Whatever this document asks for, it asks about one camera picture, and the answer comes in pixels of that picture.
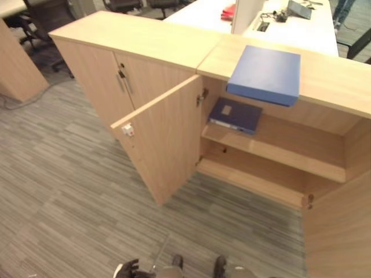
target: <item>office chair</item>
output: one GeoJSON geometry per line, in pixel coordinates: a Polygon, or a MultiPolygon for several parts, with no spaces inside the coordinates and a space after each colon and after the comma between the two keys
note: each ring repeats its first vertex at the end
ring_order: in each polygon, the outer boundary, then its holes
{"type": "Polygon", "coordinates": [[[363,48],[365,48],[371,42],[371,28],[368,29],[355,43],[350,45],[346,42],[339,42],[339,45],[345,45],[348,47],[347,59],[353,59],[363,48]]]}
{"type": "Polygon", "coordinates": [[[141,9],[143,3],[141,0],[103,0],[107,10],[115,13],[127,13],[134,9],[141,9]]]}
{"type": "MultiPolygon", "coordinates": [[[[27,29],[31,36],[45,42],[52,42],[48,32],[75,21],[70,11],[68,0],[23,0],[31,16],[36,31],[27,29]]],[[[58,66],[64,64],[61,58],[52,64],[54,72],[58,72],[58,66]]]]}
{"type": "Polygon", "coordinates": [[[165,19],[166,18],[166,13],[165,9],[168,8],[177,8],[180,4],[180,0],[147,0],[148,4],[153,9],[161,9],[163,18],[160,19],[165,19]]]}
{"type": "Polygon", "coordinates": [[[36,47],[34,46],[34,43],[32,42],[32,40],[35,38],[27,32],[27,29],[24,26],[25,24],[30,25],[32,23],[30,19],[30,15],[27,12],[15,14],[13,16],[8,16],[4,18],[3,20],[9,28],[22,28],[26,36],[24,38],[20,38],[19,43],[23,45],[25,42],[28,41],[30,42],[32,49],[36,50],[36,47]]]}

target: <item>cabinet top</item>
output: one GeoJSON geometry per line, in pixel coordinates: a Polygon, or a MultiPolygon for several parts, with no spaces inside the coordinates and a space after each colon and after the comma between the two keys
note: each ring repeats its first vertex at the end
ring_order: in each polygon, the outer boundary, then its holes
{"type": "Polygon", "coordinates": [[[193,70],[222,34],[144,17],[100,11],[49,33],[193,70]]]}
{"type": "Polygon", "coordinates": [[[197,73],[229,80],[247,45],[301,56],[300,99],[371,118],[371,66],[353,60],[259,39],[224,35],[197,68],[197,73]]]}
{"type": "Polygon", "coordinates": [[[246,45],[301,55],[300,99],[371,118],[371,66],[239,35],[112,12],[97,12],[49,33],[227,81],[246,45]]]}

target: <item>blue binder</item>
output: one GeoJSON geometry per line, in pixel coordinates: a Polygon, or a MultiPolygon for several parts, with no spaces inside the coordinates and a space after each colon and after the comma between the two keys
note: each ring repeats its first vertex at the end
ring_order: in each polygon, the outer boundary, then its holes
{"type": "Polygon", "coordinates": [[[220,126],[255,134],[262,110],[260,107],[221,97],[210,113],[209,120],[220,126]]]}
{"type": "Polygon", "coordinates": [[[283,106],[299,97],[300,55],[247,46],[227,84],[237,96],[283,106]]]}

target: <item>open cabinet door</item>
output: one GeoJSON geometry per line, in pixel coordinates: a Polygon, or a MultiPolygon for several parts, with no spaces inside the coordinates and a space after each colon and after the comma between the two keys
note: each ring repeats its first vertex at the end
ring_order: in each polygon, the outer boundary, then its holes
{"type": "Polygon", "coordinates": [[[147,184],[163,204],[194,173],[201,137],[202,77],[194,75],[111,128],[147,184]],[[131,125],[133,135],[124,135],[131,125]]]}

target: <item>red object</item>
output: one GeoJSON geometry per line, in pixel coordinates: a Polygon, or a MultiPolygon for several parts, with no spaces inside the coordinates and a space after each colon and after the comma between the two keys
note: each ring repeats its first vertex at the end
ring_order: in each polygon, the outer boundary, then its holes
{"type": "Polygon", "coordinates": [[[233,20],[234,12],[235,12],[236,4],[232,4],[226,8],[223,9],[223,12],[220,15],[221,19],[224,20],[233,20]]]}

